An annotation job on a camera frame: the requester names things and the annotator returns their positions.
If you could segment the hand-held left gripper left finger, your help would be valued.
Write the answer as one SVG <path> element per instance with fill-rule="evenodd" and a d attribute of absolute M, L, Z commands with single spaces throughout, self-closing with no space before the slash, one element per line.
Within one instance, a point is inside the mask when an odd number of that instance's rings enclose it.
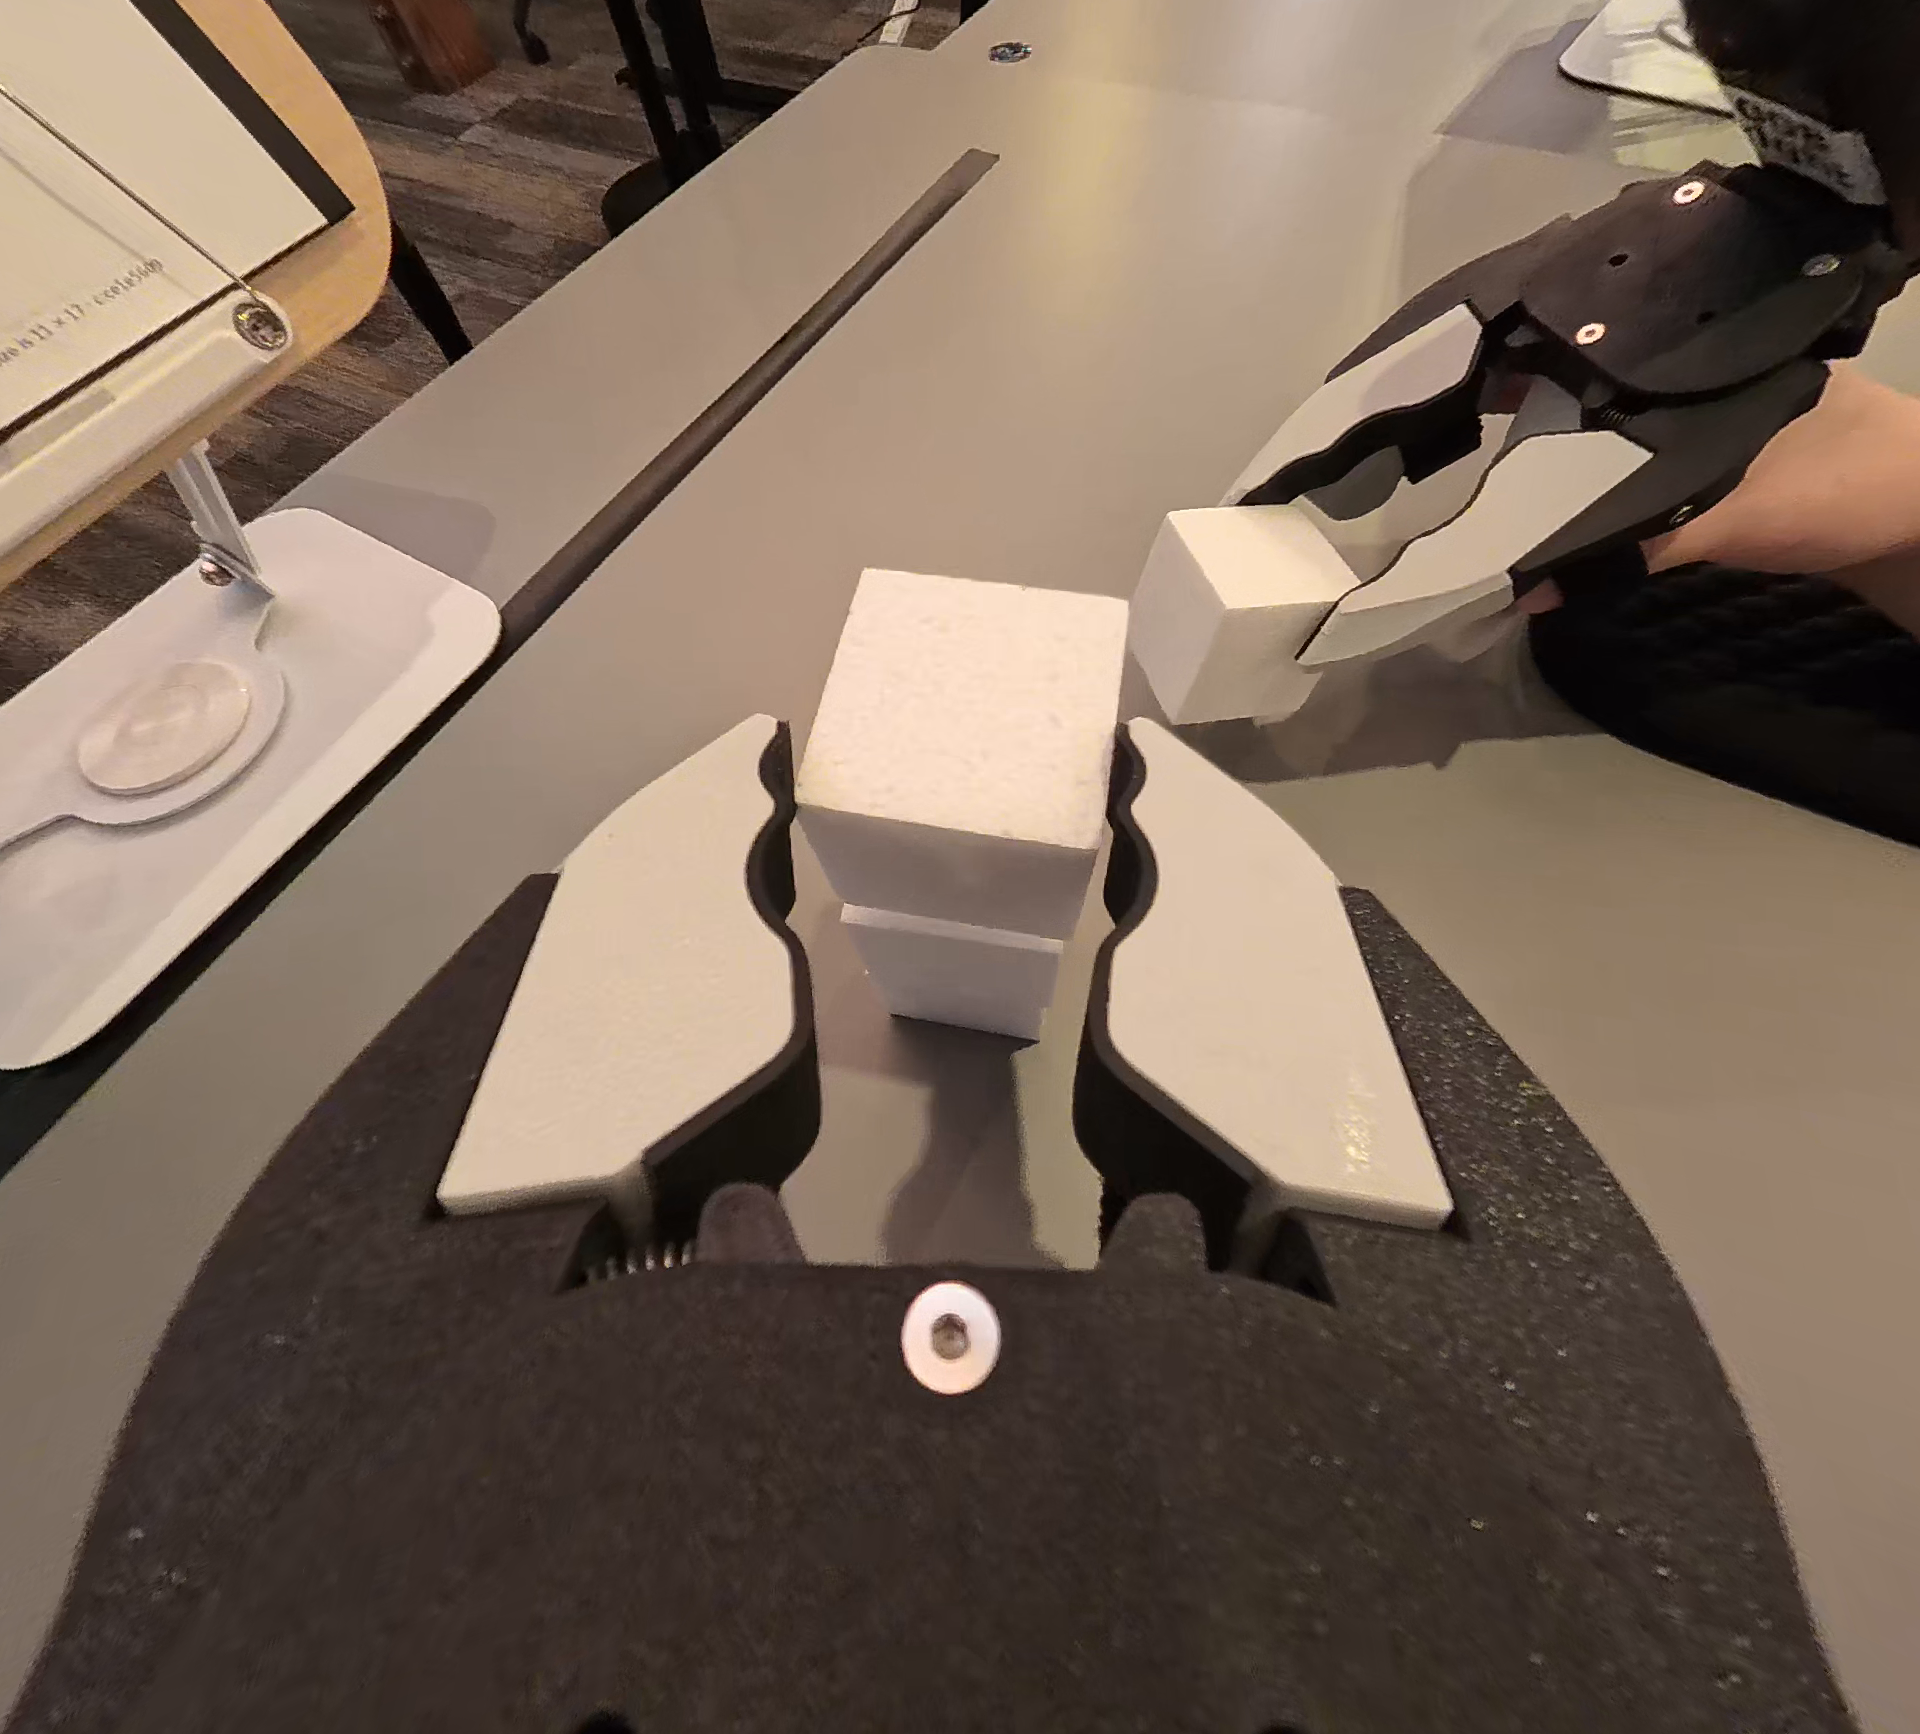
<path fill-rule="evenodd" d="M 445 1215 L 606 1204 L 691 1246 L 731 1187 L 779 1193 L 823 1124 L 796 904 L 792 732 L 753 714 L 561 865 L 445 1163 Z"/>

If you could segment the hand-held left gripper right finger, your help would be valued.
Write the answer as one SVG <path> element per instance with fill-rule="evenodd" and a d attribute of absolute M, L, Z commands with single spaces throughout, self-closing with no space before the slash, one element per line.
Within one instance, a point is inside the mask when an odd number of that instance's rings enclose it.
<path fill-rule="evenodd" d="M 1077 1054 L 1077 1144 L 1100 1237 L 1171 1194 L 1217 1270 L 1280 1221 L 1440 1233 L 1456 1203 L 1343 884 L 1279 810 L 1171 728 L 1116 736 L 1113 931 Z"/>

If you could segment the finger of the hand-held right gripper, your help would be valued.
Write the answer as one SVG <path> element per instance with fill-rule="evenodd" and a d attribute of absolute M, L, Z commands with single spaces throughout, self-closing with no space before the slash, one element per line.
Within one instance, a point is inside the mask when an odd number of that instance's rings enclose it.
<path fill-rule="evenodd" d="M 1333 522 L 1476 456 L 1493 335 L 1450 306 L 1322 382 L 1228 487 L 1225 509 L 1306 507 Z"/>
<path fill-rule="evenodd" d="M 1411 481 L 1399 450 L 1308 493 L 1304 514 L 1356 575 L 1303 650 L 1310 670 L 1416 646 L 1470 650 L 1517 601 L 1515 571 L 1636 475 L 1648 452 L 1612 430 L 1575 430 L 1575 406 L 1538 397 L 1470 456 Z"/>

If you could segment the white hard foam cube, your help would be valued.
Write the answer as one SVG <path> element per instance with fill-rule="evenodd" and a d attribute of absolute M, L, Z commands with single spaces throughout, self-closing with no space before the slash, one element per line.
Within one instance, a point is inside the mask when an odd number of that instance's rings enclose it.
<path fill-rule="evenodd" d="M 1174 728 L 1284 721 L 1318 678 L 1303 650 L 1359 587 L 1303 507 L 1187 509 L 1165 519 L 1148 552 L 1126 643 Z"/>
<path fill-rule="evenodd" d="M 1122 599 L 869 569 L 796 774 L 839 899 L 1065 942 L 1107 833 Z"/>
<path fill-rule="evenodd" d="M 891 1017 L 1023 1042 L 1041 1036 L 1063 939 L 857 904 L 841 907 L 839 923 Z"/>

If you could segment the person's right hand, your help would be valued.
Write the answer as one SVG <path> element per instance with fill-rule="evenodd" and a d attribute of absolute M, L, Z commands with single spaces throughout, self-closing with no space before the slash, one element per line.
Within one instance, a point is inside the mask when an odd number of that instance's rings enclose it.
<path fill-rule="evenodd" d="M 1919 633 L 1919 400 L 1831 364 L 1814 406 L 1709 513 L 1643 547 L 1648 572 L 1717 567 L 1837 582 Z"/>

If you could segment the white flat stand base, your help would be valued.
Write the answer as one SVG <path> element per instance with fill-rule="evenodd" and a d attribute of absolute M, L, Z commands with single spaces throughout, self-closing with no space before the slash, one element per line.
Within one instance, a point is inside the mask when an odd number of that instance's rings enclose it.
<path fill-rule="evenodd" d="M 1609 0 L 1559 52 L 1556 67 L 1580 89 L 1734 118 L 1679 0 Z"/>

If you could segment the black padded wrist rest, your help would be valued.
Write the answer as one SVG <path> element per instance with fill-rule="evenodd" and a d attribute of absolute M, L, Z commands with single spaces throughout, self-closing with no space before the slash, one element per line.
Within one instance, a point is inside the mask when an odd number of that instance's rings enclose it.
<path fill-rule="evenodd" d="M 1534 614 L 1528 650 L 1601 732 L 1919 847 L 1919 643 L 1851 589 L 1709 562 L 1615 575 Z"/>

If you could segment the black desk leg with base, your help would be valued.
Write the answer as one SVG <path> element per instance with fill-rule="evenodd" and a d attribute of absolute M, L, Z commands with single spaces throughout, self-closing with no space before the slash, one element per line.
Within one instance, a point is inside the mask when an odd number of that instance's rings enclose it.
<path fill-rule="evenodd" d="M 636 226 L 724 148 L 716 114 L 762 121 L 798 96 L 792 87 L 734 79 L 721 67 L 705 0 L 605 0 L 623 47 L 655 156 L 603 194 L 610 236 Z"/>

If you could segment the printed instruction sheet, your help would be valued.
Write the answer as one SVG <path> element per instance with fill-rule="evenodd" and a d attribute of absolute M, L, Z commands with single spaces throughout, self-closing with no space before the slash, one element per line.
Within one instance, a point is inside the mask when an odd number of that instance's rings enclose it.
<path fill-rule="evenodd" d="M 352 211 L 176 0 L 2 0 L 2 89 L 5 430 Z"/>

